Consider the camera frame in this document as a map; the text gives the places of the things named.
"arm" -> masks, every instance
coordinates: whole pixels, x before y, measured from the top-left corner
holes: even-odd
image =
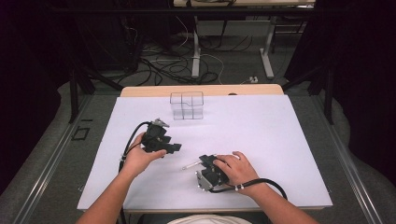
[[[240,185],[250,180],[257,179],[254,168],[248,159],[241,152],[233,152],[233,155],[218,155],[218,160],[214,161],[229,178],[230,184]],[[253,199],[262,211],[271,219],[273,223],[317,223],[305,212],[289,203],[267,184],[260,183],[238,190]]]
[[[142,137],[143,133],[139,134],[131,146],[141,142]],[[134,178],[142,173],[152,161],[163,157],[165,154],[166,150],[147,153],[140,146],[134,147],[129,152],[120,173],[77,223],[116,223],[129,186]]]

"hand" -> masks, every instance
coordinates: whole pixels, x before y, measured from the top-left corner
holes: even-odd
[[[125,164],[121,170],[131,178],[137,177],[140,173],[146,170],[152,161],[155,161],[166,154],[165,149],[150,153],[147,153],[145,150],[143,150],[143,148],[140,146],[140,143],[142,142],[144,134],[145,133],[139,134],[131,144],[131,147],[135,147],[129,151]]]
[[[259,176],[251,166],[248,158],[239,151],[234,151],[233,155],[218,155],[217,160],[213,161],[230,179],[231,185],[244,184],[250,180],[257,179]],[[250,196],[254,186],[240,189],[238,192]]]

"finger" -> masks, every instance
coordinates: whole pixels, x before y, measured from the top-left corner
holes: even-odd
[[[226,155],[217,155],[216,158],[218,158],[218,160],[224,161],[224,157]]]
[[[224,157],[224,161],[225,161],[227,164],[229,164],[230,166],[233,166],[233,165],[235,165],[235,164],[239,161],[239,159],[236,158],[235,156],[228,155],[228,156],[225,156],[225,157]]]
[[[134,139],[134,145],[140,143],[142,141],[143,135],[145,135],[145,133],[140,133],[135,139]]]
[[[157,159],[159,159],[159,158],[161,158],[161,157],[163,157],[165,155],[166,155],[166,150],[165,149],[149,153],[149,156],[150,156],[152,161],[155,161],[155,160],[157,160]]]
[[[248,160],[248,158],[245,156],[245,154],[243,154],[243,153],[240,152],[240,151],[234,151],[233,154],[234,154],[235,156],[239,157],[239,160],[240,160],[240,161],[247,161],[247,160]]]
[[[224,161],[214,160],[213,164],[217,165],[226,175],[229,175],[231,172],[230,166],[228,166]]]

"white wire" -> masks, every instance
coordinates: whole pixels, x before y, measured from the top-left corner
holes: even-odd
[[[249,81],[250,81],[250,79],[246,79],[245,81],[239,83],[239,85],[245,84],[245,83],[247,83],[247,82],[249,82]]]
[[[184,40],[184,42],[181,44],[181,45],[179,45],[177,48],[179,49],[179,48],[181,48],[184,44],[186,44],[187,43],[187,41],[189,40],[189,30],[187,29],[187,26],[183,23],[183,21],[181,21],[181,19],[178,17],[178,16],[175,16],[176,17],[176,19],[178,20],[178,21],[180,21],[180,23],[181,23],[181,25],[184,27],[184,29],[186,30],[186,40]]]
[[[219,58],[217,58],[217,57],[215,57],[215,56],[213,56],[213,55],[210,55],[210,54],[201,54],[201,57],[202,57],[202,56],[209,56],[209,57],[212,57],[212,58],[218,60],[219,62],[221,62],[221,71],[220,71],[220,73],[219,73],[218,80],[219,80],[219,83],[220,83],[221,85],[223,85],[222,82],[221,82],[221,79],[220,79],[220,78],[221,78],[222,71],[224,70],[224,63],[222,62],[222,60],[220,60]]]

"electrical cord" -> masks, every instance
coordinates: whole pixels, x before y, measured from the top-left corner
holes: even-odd
[[[180,22],[180,24],[184,27],[184,29],[186,30],[186,39],[183,41],[183,43],[181,43],[177,48],[181,48],[185,43],[187,43],[187,41],[189,40],[189,30],[187,29],[187,26],[183,23],[183,21],[179,18],[176,17],[176,19]]]
[[[202,49],[206,50],[206,51],[213,51],[213,52],[230,52],[230,51],[236,52],[236,51],[237,51],[237,52],[239,52],[239,51],[244,51],[244,50],[247,50],[248,48],[250,48],[250,46],[251,46],[251,44],[252,44],[252,42],[253,42],[253,36],[252,36],[252,35],[250,36],[250,40],[249,40],[247,46],[245,46],[243,49],[236,49],[236,48],[238,48],[239,46],[241,46],[242,43],[244,43],[245,40],[247,40],[247,39],[248,39],[248,35],[245,36],[238,44],[236,44],[236,45],[235,45],[234,47],[232,47],[231,49],[216,49],[216,48],[210,48],[210,47],[204,46],[204,45],[201,43],[202,41],[200,41],[199,44],[200,44],[200,47],[201,47]]]
[[[219,72],[218,80],[219,80],[219,83],[220,83],[221,85],[223,85],[222,82],[221,82],[221,79],[220,79],[221,74],[222,74],[222,72],[223,72],[223,70],[224,70],[224,63],[223,63],[223,61],[222,61],[221,59],[219,59],[219,58],[213,56],[213,55],[210,55],[210,54],[201,54],[201,57],[203,57],[203,56],[208,56],[208,57],[214,58],[214,59],[218,60],[218,61],[221,63],[221,70],[220,70],[220,72]]]
[[[135,73],[132,74],[132,75],[137,75],[137,74],[139,74],[139,73],[144,73],[144,72],[148,72],[148,77],[147,77],[142,83],[136,84],[136,86],[141,86],[141,85],[143,85],[144,83],[146,83],[147,81],[149,81],[149,79],[150,79],[150,77],[151,77],[151,75],[152,75],[152,71],[151,71],[150,69],[147,69],[147,70],[140,70],[140,71],[137,71],[137,72],[135,72]],[[129,76],[130,76],[130,75],[128,75],[128,76],[123,76],[122,78],[120,78],[120,79],[117,81],[117,83],[120,84],[125,78],[127,78],[127,77],[129,77]]]
[[[236,2],[236,0],[229,0],[229,1],[227,1],[227,0],[195,0],[195,1],[198,1],[198,2],[201,1],[201,2],[207,2],[207,3],[228,2],[226,7],[231,7],[233,5],[233,3]],[[228,20],[224,20],[223,25],[222,25],[222,29],[221,29],[220,41],[219,41],[218,45],[215,46],[213,49],[218,49],[219,47],[221,47],[222,38],[224,37],[224,32],[225,32],[225,28],[227,27],[227,23],[228,23]]]
[[[229,190],[238,191],[240,189],[244,189],[246,187],[249,187],[249,186],[252,186],[252,185],[255,185],[255,184],[260,184],[260,183],[267,183],[267,184],[270,184],[270,185],[276,187],[279,190],[279,192],[282,194],[282,197],[284,199],[286,199],[286,200],[288,199],[288,196],[286,195],[286,192],[285,192],[285,190],[282,189],[282,187],[280,187],[275,181],[270,180],[270,179],[266,179],[266,178],[258,178],[258,179],[250,180],[250,181],[248,181],[248,182],[246,182],[244,184],[241,184],[241,185],[235,185],[235,186],[230,185],[231,187],[227,188],[227,189],[210,189],[209,192],[211,192],[211,193],[222,193],[224,191],[229,191]]]
[[[169,77],[169,78],[171,78],[171,79],[173,79],[173,80],[175,80],[175,81],[177,81],[179,83],[183,83],[183,84],[201,85],[203,83],[213,82],[213,81],[217,80],[217,78],[218,78],[218,75],[216,73],[212,73],[212,72],[208,72],[207,71],[208,70],[208,65],[203,60],[201,60],[201,61],[204,62],[204,65],[206,67],[206,71],[207,72],[202,74],[198,78],[192,78],[191,76],[182,77],[182,76],[179,76],[179,75],[177,75],[177,74],[175,74],[173,72],[165,71],[164,68],[170,66],[169,64],[160,68],[160,67],[157,67],[154,64],[152,64],[147,59],[141,59],[141,61],[142,61],[142,63],[145,63],[147,66],[150,66],[154,71],[158,72],[159,75],[165,76],[165,77]]]
[[[122,157],[121,157],[120,166],[119,166],[119,172],[121,171],[121,169],[123,167],[123,164],[125,163],[126,156],[128,155],[128,153],[132,150],[132,148],[134,148],[134,147],[136,147],[136,146],[141,144],[141,142],[139,142],[138,144],[136,144],[136,145],[131,147],[131,142],[134,139],[134,136],[136,135],[137,131],[140,129],[140,127],[142,127],[145,124],[150,125],[150,122],[145,121],[145,122],[140,123],[139,125],[137,125],[137,127],[134,129],[134,132],[131,134],[131,137],[129,138],[128,143],[126,144],[126,147],[124,149],[124,153],[122,154]]]
[[[140,129],[140,127],[142,127],[142,126],[145,125],[145,124],[150,125],[150,122],[145,121],[145,122],[140,123],[139,125],[137,125],[137,127],[134,129],[134,132],[131,134],[131,137],[129,138],[128,143],[126,144],[126,147],[125,147],[125,149],[124,149],[124,152],[123,152],[122,157],[121,157],[121,160],[120,160],[119,172],[121,171],[121,169],[122,169],[122,167],[123,167],[123,164],[125,163],[126,156],[128,155],[128,153],[129,153],[134,147],[139,146],[139,145],[142,143],[142,142],[139,142],[139,143],[137,143],[137,144],[131,146],[131,142],[132,142],[132,140],[134,139],[134,136],[136,135],[137,131]],[[126,218],[125,218],[125,213],[124,213],[124,211],[123,211],[123,206],[121,207],[121,210],[120,210],[120,217],[121,217],[121,223],[122,223],[122,224],[126,224]]]

